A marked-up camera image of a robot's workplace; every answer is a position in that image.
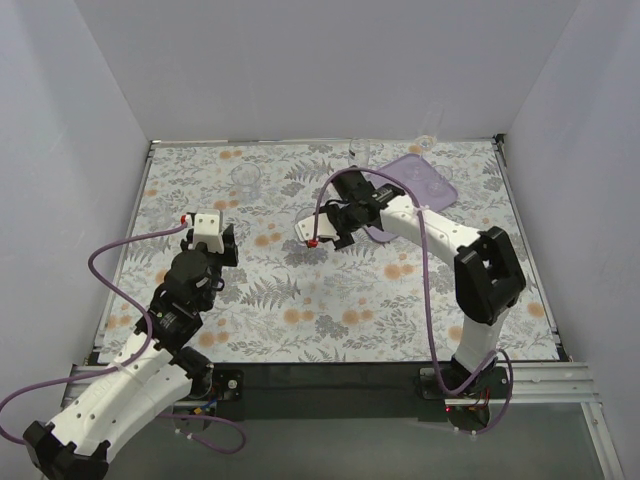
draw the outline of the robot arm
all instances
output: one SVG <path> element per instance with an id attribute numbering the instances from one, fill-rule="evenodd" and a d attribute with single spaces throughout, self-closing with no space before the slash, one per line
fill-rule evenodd
<path id="1" fill-rule="evenodd" d="M 211 389 L 213 365 L 185 344 L 202 326 L 200 312 L 213 308 L 224 287 L 223 266 L 237 266 L 233 225 L 221 230 L 222 214 L 199 211 L 183 218 L 191 228 L 182 252 L 156 289 L 147 313 L 151 342 L 134 362 L 122 363 L 147 338 L 136 324 L 109 367 L 78 399 L 48 423 L 33 422 L 23 434 L 34 464 L 50 479 L 102 479 L 124 444 L 165 408 Z"/>
<path id="2" fill-rule="evenodd" d="M 332 241 L 338 250 L 354 242 L 354 231 L 374 226 L 422 245 L 416 209 L 402 189 L 386 184 L 376 190 L 355 171 L 343 173 L 332 183 L 346 205 L 327 202 L 321 207 L 320 241 Z M 504 319 L 524 289 L 525 278 L 504 230 L 479 231 L 429 210 L 423 211 L 423 217 L 429 251 L 454 271 L 456 300 L 464 312 L 462 338 L 446 379 L 447 386 L 455 388 L 496 348 Z M 295 226 L 300 240 L 312 240 L 314 221 L 311 216 Z"/>

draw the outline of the wall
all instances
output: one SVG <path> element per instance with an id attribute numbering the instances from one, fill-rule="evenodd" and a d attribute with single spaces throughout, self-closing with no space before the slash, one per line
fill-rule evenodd
<path id="1" fill-rule="evenodd" d="M 582 0 L 507 135 L 515 196 L 563 341 L 593 369 L 640 478 L 640 3 Z"/>
<path id="2" fill-rule="evenodd" d="M 86 259 L 124 234 L 148 143 L 71 0 L 0 0 L 0 398 L 69 373 L 92 345 L 104 288 Z M 101 262 L 107 272 L 115 257 Z M 63 388 L 10 404 L 21 435 Z M 33 478 L 0 439 L 0 478 Z"/>
<path id="3" fill-rule="evenodd" d="M 578 0 L 76 0 L 162 140 L 505 132 Z"/>

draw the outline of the lavender tray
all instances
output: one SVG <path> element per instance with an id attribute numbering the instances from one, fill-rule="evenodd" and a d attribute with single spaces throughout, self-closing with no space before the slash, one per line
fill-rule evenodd
<path id="1" fill-rule="evenodd" d="M 426 178 L 419 181 L 405 178 L 405 170 L 416 165 L 426 165 L 429 169 L 429 173 Z M 429 165 L 429 162 L 423 160 L 420 155 L 410 153 L 404 157 L 394 160 L 391 163 L 387 163 L 384 167 L 379 168 L 378 171 L 391 175 L 393 178 L 397 178 L 400 182 L 404 183 L 411 189 L 411 191 L 413 191 L 413 193 L 416 194 L 421 206 L 424 207 L 428 205 L 434 212 L 439 212 L 440 210 L 447 208 L 458 199 L 458 191 L 453 188 L 449 182 L 447 182 L 447 189 L 442 195 L 434 197 L 428 192 L 427 184 L 429 182 L 429 178 L 432 175 L 437 175 L 437 172 L 431 165 Z M 370 180 L 376 188 L 388 183 L 384 178 L 376 177 L 374 175 L 371 175 Z M 383 232 L 375 227 L 367 227 L 366 230 L 373 240 L 380 243 L 389 242 L 398 236 L 393 233 Z"/>

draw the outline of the gray wall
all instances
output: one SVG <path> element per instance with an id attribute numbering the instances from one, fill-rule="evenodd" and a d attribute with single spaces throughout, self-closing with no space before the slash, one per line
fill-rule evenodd
<path id="1" fill-rule="evenodd" d="M 104 288 L 86 259 L 124 234 L 147 149 L 72 0 L 0 0 L 0 398 L 69 373 L 92 344 Z M 114 257 L 101 262 L 112 272 Z M 62 387 L 10 404 L 21 435 Z M 0 478 L 33 478 L 0 439 Z"/>
<path id="2" fill-rule="evenodd" d="M 505 132 L 578 0 L 76 0 L 149 138 Z"/>
<path id="3" fill-rule="evenodd" d="M 640 3 L 582 0 L 507 136 L 560 334 L 640 478 Z"/>

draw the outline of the leaf pattern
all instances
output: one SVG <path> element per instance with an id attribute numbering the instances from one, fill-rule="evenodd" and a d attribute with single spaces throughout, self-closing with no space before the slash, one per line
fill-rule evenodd
<path id="1" fill-rule="evenodd" d="M 405 155 L 407 142 L 372 142 L 372 168 Z M 223 210 L 235 225 L 240 265 L 223 269 L 225 288 L 189 345 L 214 362 L 372 362 L 429 358 L 420 249 L 405 239 L 309 249 L 293 232 L 301 210 L 315 206 L 331 173 L 349 165 L 348 142 L 162 147 L 155 150 L 133 234 L 176 225 L 186 210 Z M 454 172 L 458 201 L 443 215 L 478 229 L 492 225 L 511 236 L 527 278 L 500 346 L 520 360 L 557 358 L 528 252 L 489 142 L 438 144 L 434 165 Z M 231 178 L 241 163 L 257 164 L 261 196 L 245 202 Z M 329 187 L 325 200 L 335 198 Z M 143 305 L 180 251 L 173 236 L 128 246 L 118 285 Z M 462 313 L 453 273 L 430 256 L 431 312 L 438 354 L 456 349 Z M 112 360 L 139 318 L 116 298 L 97 337 L 99 361 Z"/>

